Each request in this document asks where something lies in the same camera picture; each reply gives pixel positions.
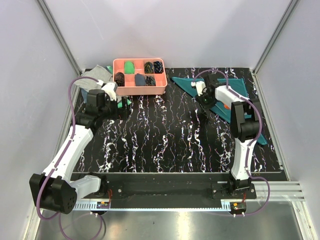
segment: white panel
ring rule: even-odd
[[[300,1],[258,73],[290,177],[320,234],[320,1]]]
[[[0,2],[0,232],[22,238],[29,179],[53,158],[75,72],[35,0]]]
[[[290,0],[46,0],[79,66],[251,67]]]

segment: pink bin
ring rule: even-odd
[[[147,62],[160,61],[163,65],[163,73],[145,73],[145,64]],[[125,62],[134,64],[134,74],[125,73]],[[161,58],[118,58],[113,61],[113,81],[117,73],[124,74],[124,86],[116,89],[116,94],[125,95],[161,95],[165,93],[168,84],[164,61]],[[135,86],[135,75],[152,76],[155,79],[155,86]]]

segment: blue cloth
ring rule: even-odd
[[[191,95],[192,97],[195,97],[197,95],[197,90],[195,88],[191,87],[191,81],[193,78],[181,78],[181,77],[172,77],[172,81],[174,81],[180,88],[182,88],[184,91],[186,91],[187,94]],[[197,78],[195,81],[203,81],[203,78]],[[220,83],[225,83],[226,80],[224,78],[218,79]],[[237,93],[241,94],[242,96],[249,97],[245,81],[240,79],[234,79],[229,78],[229,85],[230,87],[235,90]],[[223,120],[227,121],[230,124],[231,120],[231,110],[225,108],[224,104],[222,102],[217,102],[214,107],[210,109],[215,114],[218,114],[219,117],[221,117]],[[257,142],[261,145],[266,145],[267,140],[265,137],[261,134],[257,140]]]

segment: marble pattern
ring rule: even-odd
[[[131,96],[129,119],[105,120],[83,151],[74,172],[199,173],[228,172],[235,141],[229,124],[203,112],[194,98],[171,77],[192,78],[209,68],[167,68],[163,95]],[[219,68],[230,78],[243,78],[249,97],[258,93],[248,68]],[[79,95],[75,110],[83,104]],[[263,117],[267,145],[254,148],[251,170],[279,172],[275,149]]]

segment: cable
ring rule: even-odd
[[[95,240],[95,239],[99,236],[99,234],[100,234],[100,232],[101,232],[101,230],[102,230],[102,223],[103,223],[103,221],[104,221],[104,219],[102,218],[102,216],[100,216],[99,214],[96,213],[95,216],[96,216],[96,217],[97,217],[97,216],[100,217],[100,227],[99,227],[99,230],[98,230],[98,232],[96,233],[96,235],[94,235],[94,237],[91,238],[90,240]],[[64,231],[64,229],[63,229],[63,227],[62,227],[62,224],[61,224],[61,213],[59,214],[58,220],[59,220],[60,232],[62,233],[62,235],[65,237],[65,239],[73,240],[72,238],[70,238],[70,237],[68,237],[68,236],[66,235],[66,233],[65,233],[65,231]]]
[[[236,97],[238,97],[239,99],[241,99],[241,100],[245,101],[246,103],[248,103],[248,104],[253,108],[254,112],[257,114],[257,116],[258,116],[258,121],[259,121],[259,130],[258,130],[258,133],[257,133],[257,135],[255,136],[255,138],[254,138],[252,141],[249,142],[248,147],[250,147],[256,140],[258,140],[258,138],[259,138],[259,136],[260,136],[260,134],[261,134],[261,132],[262,132],[262,119],[261,119],[261,116],[260,116],[260,113],[259,113],[258,109],[257,109],[256,106],[255,106],[252,102],[250,102],[248,99],[246,99],[245,97],[243,97],[243,96],[241,96],[240,94],[238,94],[236,91],[234,91],[234,90],[232,90],[231,88],[229,88],[229,78],[228,78],[228,76],[227,76],[224,72],[222,72],[222,71],[220,71],[220,70],[217,70],[217,69],[209,69],[209,70],[204,70],[204,71],[202,71],[202,72],[199,72],[199,73],[195,76],[195,78],[193,79],[193,81],[195,82],[196,79],[197,79],[201,74],[207,73],[207,72],[218,72],[218,73],[221,73],[221,74],[224,76],[225,81],[226,81],[226,89],[227,89],[230,93],[232,93],[233,95],[235,95]],[[251,167],[251,166],[248,166],[249,153],[250,153],[250,149],[248,148],[247,151],[246,151],[246,154],[245,154],[245,166],[244,166],[244,167],[245,167],[245,171],[246,171],[246,173],[248,174],[248,176],[249,176],[251,179],[253,179],[253,180],[258,180],[258,179],[259,179],[259,180],[263,180],[263,181],[266,183],[267,188],[268,188],[268,195],[267,195],[266,200],[265,200],[264,204],[262,205],[262,207],[260,207],[258,210],[254,211],[254,212],[245,214],[246,216],[252,216],[252,215],[255,215],[255,214],[261,212],[261,211],[266,207],[266,205],[268,204],[269,199],[270,199],[270,184],[269,184],[269,182],[267,181],[267,179],[265,179],[265,178],[262,177],[262,176],[252,176],[251,173],[250,173],[250,171],[249,171],[249,167]],[[217,213],[217,214],[214,213],[214,215],[224,216],[224,217],[226,217],[226,216],[233,217],[232,215],[223,215],[223,214],[218,214],[218,213]]]
[[[50,216],[50,217],[44,217],[42,214],[41,214],[41,210],[40,210],[40,201],[41,201],[41,196],[42,196],[42,193],[44,192],[44,189],[46,187],[46,184],[48,183],[50,177],[52,176],[52,174],[54,173],[54,171],[57,169],[59,163],[61,162],[62,158],[64,157],[64,155],[66,154],[66,151],[68,150],[74,136],[75,136],[75,132],[76,132],[76,116],[75,116],[75,110],[74,110],[74,106],[72,104],[72,99],[71,99],[71,87],[72,85],[77,81],[77,80],[80,80],[80,79],[91,79],[93,81],[96,81],[98,82],[97,79],[93,78],[93,77],[90,77],[90,76],[80,76],[80,77],[77,77],[76,79],[72,80],[72,82],[70,83],[69,87],[68,87],[68,100],[69,100],[69,104],[70,104],[70,109],[71,109],[71,115],[72,115],[72,133],[71,133],[71,137],[70,137],[70,140],[67,142],[65,148],[63,149],[61,155],[59,156],[58,160],[56,161],[56,163],[54,164],[54,168],[49,172],[49,174],[46,176],[46,178],[44,179],[43,181],[43,184],[41,185],[40,187],[40,190],[39,190],[39,193],[38,193],[38,196],[36,198],[36,213],[38,214],[39,218],[43,221],[48,221],[48,220],[51,220],[53,218],[55,218],[59,213],[56,212],[54,215]]]

